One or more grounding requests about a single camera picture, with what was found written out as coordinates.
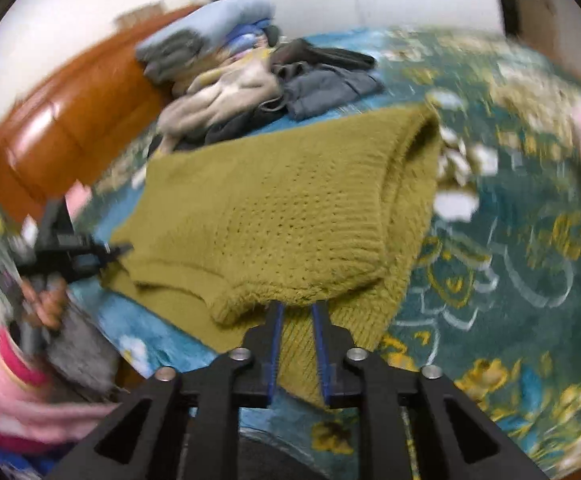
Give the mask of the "person's left hand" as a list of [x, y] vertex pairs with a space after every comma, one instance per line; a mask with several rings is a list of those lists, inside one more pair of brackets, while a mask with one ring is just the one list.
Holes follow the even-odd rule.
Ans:
[[24, 320], [33, 327], [44, 327], [53, 332], [60, 330], [69, 302], [66, 281], [53, 276], [48, 287], [37, 292], [30, 281], [22, 280], [20, 288], [27, 307]]

